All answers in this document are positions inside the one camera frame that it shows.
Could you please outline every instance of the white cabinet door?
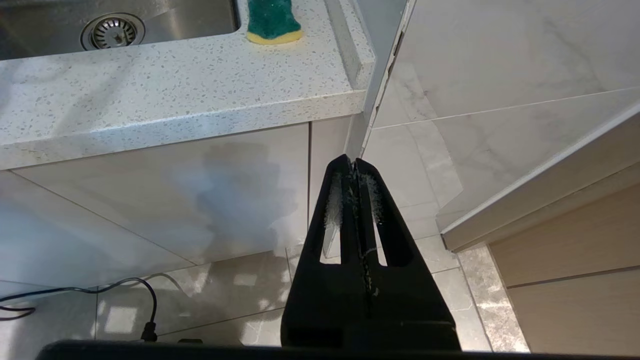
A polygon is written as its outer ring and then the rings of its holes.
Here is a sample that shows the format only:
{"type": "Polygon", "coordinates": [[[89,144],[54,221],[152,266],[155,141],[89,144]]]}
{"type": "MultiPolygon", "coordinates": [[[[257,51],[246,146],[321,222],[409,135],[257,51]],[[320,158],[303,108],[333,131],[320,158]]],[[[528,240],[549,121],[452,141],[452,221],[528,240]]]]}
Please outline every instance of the white cabinet door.
{"type": "Polygon", "coordinates": [[[306,235],[308,124],[15,172],[198,264],[306,235]]]}
{"type": "MultiPolygon", "coordinates": [[[[0,249],[0,281],[45,286],[95,286],[191,265],[9,171],[0,172],[0,249]]],[[[15,291],[8,285],[0,290],[15,291]]]]}

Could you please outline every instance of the countertop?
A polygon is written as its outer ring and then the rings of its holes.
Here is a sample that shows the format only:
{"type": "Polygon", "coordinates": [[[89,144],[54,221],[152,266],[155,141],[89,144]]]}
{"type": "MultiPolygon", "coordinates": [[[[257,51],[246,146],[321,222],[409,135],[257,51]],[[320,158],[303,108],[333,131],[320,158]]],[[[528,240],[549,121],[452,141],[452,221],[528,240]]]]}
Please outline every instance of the countertop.
{"type": "Polygon", "coordinates": [[[294,1],[305,36],[213,37],[0,61],[0,170],[362,111],[324,1],[294,1]]]}

